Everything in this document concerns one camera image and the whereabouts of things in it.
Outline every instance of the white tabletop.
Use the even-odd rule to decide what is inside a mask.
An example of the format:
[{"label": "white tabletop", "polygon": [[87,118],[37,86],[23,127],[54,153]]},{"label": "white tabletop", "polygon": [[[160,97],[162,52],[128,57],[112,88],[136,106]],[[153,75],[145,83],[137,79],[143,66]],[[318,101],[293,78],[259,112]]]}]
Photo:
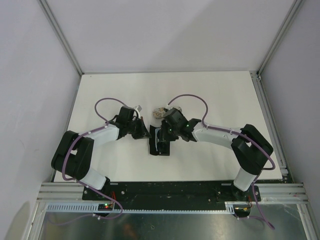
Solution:
[{"label": "white tabletop", "polygon": [[[129,107],[141,105],[146,127],[160,126],[152,116],[153,109],[187,93],[208,103],[206,122],[225,127],[252,124],[271,142],[248,71],[86,74],[81,78],[68,129],[83,133],[102,126],[104,121],[96,115],[94,105],[106,97],[117,98]],[[201,119],[205,112],[204,104],[193,97],[181,97],[172,105],[180,106],[188,120]],[[120,103],[111,100],[98,105],[107,119],[120,108]],[[134,140],[127,135],[93,152],[91,166],[112,182],[233,180],[240,169],[233,151],[223,146],[182,139],[170,146],[170,156],[152,156],[147,139]],[[271,157],[276,169],[264,171],[261,180],[282,178],[275,154]],[[54,181],[63,182],[60,172]]]}]

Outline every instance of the cable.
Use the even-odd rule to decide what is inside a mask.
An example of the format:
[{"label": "cable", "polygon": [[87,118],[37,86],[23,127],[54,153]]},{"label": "cable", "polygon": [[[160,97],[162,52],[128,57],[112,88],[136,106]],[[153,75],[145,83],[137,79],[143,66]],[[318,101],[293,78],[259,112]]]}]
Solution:
[{"label": "cable", "polygon": [[[227,129],[227,128],[222,128],[222,127],[217,127],[217,126],[209,126],[205,123],[205,118],[208,114],[208,111],[209,111],[209,107],[208,107],[208,104],[206,103],[206,101],[197,96],[197,95],[194,95],[194,94],[181,94],[181,95],[178,95],[176,97],[174,97],[167,105],[169,106],[174,100],[176,100],[177,98],[180,98],[180,97],[194,97],[194,98],[197,98],[197,99],[200,99],[204,105],[205,105],[205,113],[202,117],[202,120],[201,120],[201,123],[204,127],[206,127],[207,129],[213,129],[213,130],[218,130],[218,131],[222,131],[222,132],[226,132],[226,133],[230,133],[230,134],[235,134],[235,135],[238,135],[246,140],[248,140],[251,144],[253,144],[256,148],[258,148],[262,153],[263,155],[266,156],[266,158],[270,161],[272,167],[264,167],[262,170],[274,170],[276,168],[276,164],[275,162],[271,159],[271,157],[269,156],[269,154],[263,150],[262,147],[260,147],[254,140],[252,140],[250,137],[242,134],[241,132],[237,132],[237,131],[233,131],[233,130],[230,130],[230,129]],[[252,189],[252,193],[253,193],[253,197],[254,197],[254,200],[255,200],[255,204],[256,204],[256,207],[258,208],[260,214],[261,214],[261,217],[259,216],[251,216],[250,218],[253,218],[253,219],[259,219],[259,220],[263,220],[269,228],[271,228],[272,230],[275,230],[275,227],[267,220],[266,216],[264,215],[264,213],[262,212],[262,209],[258,203],[258,199],[255,195],[255,182],[257,181],[258,177],[260,176],[260,174],[258,176],[255,177],[255,179],[253,180],[252,184],[251,184],[251,189]]]},{"label": "cable", "polygon": [[[100,131],[100,130],[102,130],[102,129],[105,129],[105,128],[107,128],[108,125],[109,125],[109,121],[108,121],[106,118],[104,118],[103,116],[101,116],[101,115],[98,113],[98,111],[97,111],[97,105],[98,105],[98,103],[100,103],[100,102],[103,101],[103,100],[114,100],[114,101],[117,101],[117,102],[123,104],[124,106],[127,106],[124,102],[122,102],[122,101],[120,101],[120,100],[118,100],[118,99],[116,99],[116,98],[112,98],[112,97],[101,98],[100,100],[98,100],[98,101],[95,103],[95,105],[94,105],[95,113],[96,113],[100,118],[102,118],[102,119],[105,121],[105,125],[104,125],[104,126],[101,126],[101,127],[98,127],[98,128],[95,128],[95,129],[93,129],[93,130],[87,131],[87,132],[79,135],[79,136],[72,142],[72,144],[70,145],[70,147],[69,147],[69,149],[68,149],[68,151],[67,151],[67,153],[66,153],[66,155],[65,155],[65,157],[64,157],[64,161],[63,161],[63,165],[62,165],[62,171],[61,171],[61,172],[62,172],[62,178],[63,178],[63,180],[65,180],[65,181],[75,180],[75,179],[72,178],[72,177],[66,177],[66,166],[67,166],[67,162],[68,162],[69,156],[70,156],[70,154],[71,154],[71,151],[73,150],[73,148],[75,147],[75,145],[77,144],[77,142],[78,142],[82,137],[85,137],[85,136],[87,136],[87,135],[89,135],[89,134],[92,134],[92,133],[95,133],[95,132],[97,132],[97,131]],[[93,188],[93,187],[91,187],[91,186],[89,186],[89,185],[87,185],[87,184],[85,184],[85,183],[83,183],[83,182],[81,182],[81,181],[76,180],[76,182],[79,183],[79,184],[81,184],[81,185],[83,185],[83,186],[85,186],[86,188],[91,189],[92,191],[94,191],[94,192],[96,192],[97,194],[105,197],[106,199],[108,199],[108,200],[116,203],[116,204],[120,207],[120,213],[119,213],[119,214],[117,214],[117,215],[115,215],[115,216],[106,216],[106,217],[98,216],[98,219],[115,219],[115,218],[120,217],[120,215],[122,215],[122,213],[123,213],[123,211],[124,211],[124,208],[122,207],[122,205],[121,205],[117,200],[115,200],[115,199],[113,199],[113,198],[111,198],[111,197],[103,194],[103,193],[100,192],[99,190],[97,190],[97,189],[95,189],[95,188]],[[63,226],[63,225],[72,223],[73,221],[76,221],[76,220],[78,220],[78,219],[80,219],[80,218],[87,217],[87,216],[91,216],[91,214],[85,214],[85,215],[79,216],[79,217],[77,217],[77,218],[75,218],[75,219],[73,219],[73,220],[71,220],[71,221],[68,221],[68,222],[58,223],[58,224],[57,224],[57,223],[54,223],[54,224],[56,224],[56,225],[58,225],[58,226]]]}]

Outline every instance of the white panel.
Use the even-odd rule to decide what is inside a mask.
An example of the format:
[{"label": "white panel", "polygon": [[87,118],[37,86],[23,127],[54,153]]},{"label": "white panel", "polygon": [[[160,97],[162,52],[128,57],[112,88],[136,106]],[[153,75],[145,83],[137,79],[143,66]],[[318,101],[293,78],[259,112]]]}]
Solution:
[{"label": "white panel", "polygon": [[297,182],[320,223],[320,1],[305,1],[263,72],[264,85]]},{"label": "white panel", "polygon": [[0,239],[18,240],[51,174],[79,76],[37,1],[0,9]]},{"label": "white panel", "polygon": [[49,0],[84,72],[256,70],[293,0]]},{"label": "white panel", "polygon": [[[154,108],[165,107],[179,94],[196,94],[209,105],[206,122],[218,126],[244,127],[253,124],[270,142],[267,126],[249,72],[174,72],[83,75],[69,129],[85,132],[103,125],[94,105],[101,98],[122,100],[130,107],[141,105],[145,125],[160,126]],[[187,119],[201,118],[204,104],[193,97],[177,99]],[[119,113],[121,104],[105,101],[98,105],[108,119]],[[170,156],[152,156],[148,140],[126,136],[102,145],[92,153],[92,167],[112,181],[209,181],[233,180],[240,166],[232,150],[208,142],[170,145]],[[261,179],[281,178],[279,167],[264,171]],[[55,181],[61,181],[57,172]]]}]

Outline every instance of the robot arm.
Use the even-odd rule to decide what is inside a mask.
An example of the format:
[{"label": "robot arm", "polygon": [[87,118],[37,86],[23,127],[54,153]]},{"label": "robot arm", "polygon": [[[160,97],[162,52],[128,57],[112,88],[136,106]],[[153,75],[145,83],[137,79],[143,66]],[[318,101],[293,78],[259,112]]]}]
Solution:
[{"label": "robot arm", "polygon": [[248,145],[246,139],[231,132],[234,131],[247,135],[269,155],[273,152],[273,148],[268,141],[250,124],[246,124],[243,128],[228,128],[230,132],[223,132],[203,126],[200,119],[193,118],[188,121],[176,108],[168,110],[163,117],[164,120],[161,123],[161,127],[154,136],[157,139],[157,151],[154,151],[150,145],[150,154],[168,156],[170,154],[170,142],[175,141],[178,137],[187,142],[208,142],[229,148],[233,150],[240,165],[240,170],[233,181],[233,185],[243,192],[248,190],[256,176],[261,173],[268,159],[254,145]]},{"label": "robot arm", "polygon": [[[106,181],[110,180],[91,167],[92,152],[97,147],[119,140],[127,134],[131,134],[132,138],[136,140],[150,138],[151,135],[146,129],[143,117],[139,117],[140,114],[138,112],[140,111],[140,106],[135,108],[123,106],[119,115],[115,116],[115,121],[111,120],[101,130],[81,137],[68,158],[65,174],[97,190],[101,190]],[[62,172],[66,154],[78,136],[79,134],[73,131],[64,133],[51,161],[53,169]]]}]

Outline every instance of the white wall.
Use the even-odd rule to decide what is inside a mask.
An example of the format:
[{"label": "white wall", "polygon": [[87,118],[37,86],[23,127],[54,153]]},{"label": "white wall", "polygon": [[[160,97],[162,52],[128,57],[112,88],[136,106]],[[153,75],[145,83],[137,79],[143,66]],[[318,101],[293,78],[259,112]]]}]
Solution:
[{"label": "white wall", "polygon": [[48,0],[85,73],[256,70],[293,0]]},{"label": "white wall", "polygon": [[262,74],[287,160],[320,224],[320,1],[305,1]]},{"label": "white wall", "polygon": [[0,9],[0,239],[17,240],[50,176],[79,76],[36,0]]}]

